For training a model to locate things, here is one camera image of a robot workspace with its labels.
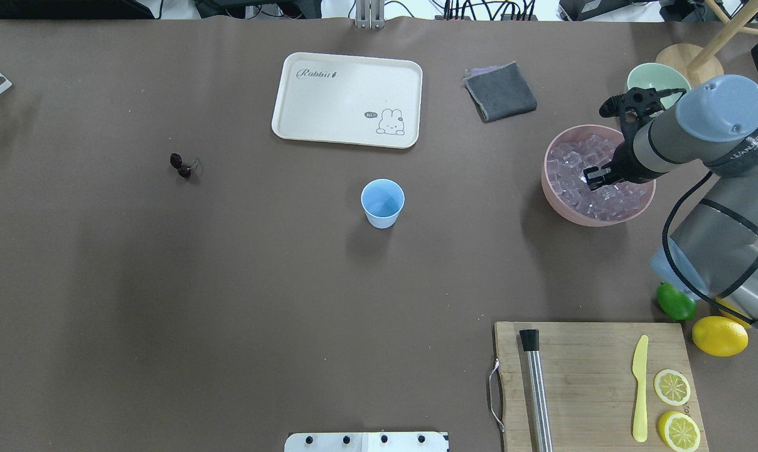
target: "wooden cutting board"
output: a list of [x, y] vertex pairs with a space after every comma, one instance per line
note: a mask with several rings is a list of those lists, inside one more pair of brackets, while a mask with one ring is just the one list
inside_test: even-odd
[[[555, 452], [671, 452], [658, 434], [664, 412], [685, 412], [700, 427], [700, 452], [708, 452], [703, 418], [686, 341], [677, 323], [537, 323], [498, 321], [496, 355], [502, 381], [506, 452], [532, 452], [525, 391], [527, 358], [519, 330], [540, 330], [540, 358]], [[636, 380], [633, 352], [641, 335], [649, 337], [646, 361], [648, 439], [632, 436]], [[675, 369], [691, 384], [685, 406], [669, 406], [655, 394], [655, 374]]]

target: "pink bowl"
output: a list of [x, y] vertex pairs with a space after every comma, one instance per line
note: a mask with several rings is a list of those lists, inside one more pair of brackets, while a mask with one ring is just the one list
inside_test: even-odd
[[559, 145], [560, 143], [576, 143], [577, 141], [585, 141], [591, 138], [592, 135], [597, 135], [597, 137], [600, 137], [602, 139], [610, 140], [616, 145], [625, 139], [624, 136], [622, 136], [622, 132], [617, 131], [617, 129], [611, 129], [611, 127], [606, 126], [597, 126], [594, 124], [574, 126], [571, 129], [566, 129], [557, 135], [557, 137], [555, 137], [554, 140], [552, 140], [552, 142], [549, 143], [549, 146], [546, 148], [546, 153], [543, 155], [543, 166], [540, 169], [540, 186], [543, 188], [543, 194], [546, 195], [546, 200], [549, 202], [549, 205], [555, 209], [555, 212], [560, 214], [561, 217], [566, 218], [566, 220], [569, 220], [572, 223], [580, 224], [580, 226], [610, 226], [611, 224], [622, 223], [622, 221], [628, 221], [632, 218], [638, 217], [641, 212], [646, 210], [646, 208], [649, 206], [649, 203], [652, 202], [652, 197], [655, 196], [654, 180], [647, 184], [644, 184], [648, 190], [648, 195], [643, 197], [642, 205], [638, 208], [637, 212], [630, 215], [628, 218], [611, 221], [597, 220], [596, 218], [586, 217], [586, 215], [577, 212], [571, 206], [563, 202], [562, 198], [559, 197], [557, 192], [549, 184], [549, 180], [546, 177], [546, 161], [549, 157], [549, 153], [552, 151], [552, 148]]

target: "green bowl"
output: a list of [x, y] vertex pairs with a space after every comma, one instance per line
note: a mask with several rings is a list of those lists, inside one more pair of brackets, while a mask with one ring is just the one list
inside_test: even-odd
[[[627, 76], [625, 91], [631, 88], [655, 88], [658, 91], [668, 88], [684, 88], [691, 90], [686, 77], [675, 69], [660, 63], [643, 63], [632, 69]], [[672, 94], [661, 99], [664, 109], [668, 109], [680, 99], [680, 94]]]

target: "towel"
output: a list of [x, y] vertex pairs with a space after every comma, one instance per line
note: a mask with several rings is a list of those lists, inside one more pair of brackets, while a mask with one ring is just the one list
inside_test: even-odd
[[515, 61], [501, 67], [473, 69], [463, 81], [485, 121], [525, 114], [538, 107]]

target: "cup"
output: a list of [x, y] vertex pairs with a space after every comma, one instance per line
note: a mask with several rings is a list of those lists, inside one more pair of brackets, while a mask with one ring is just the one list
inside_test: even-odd
[[387, 178], [377, 178], [362, 189], [362, 209], [374, 228], [393, 226], [404, 207], [404, 191]]

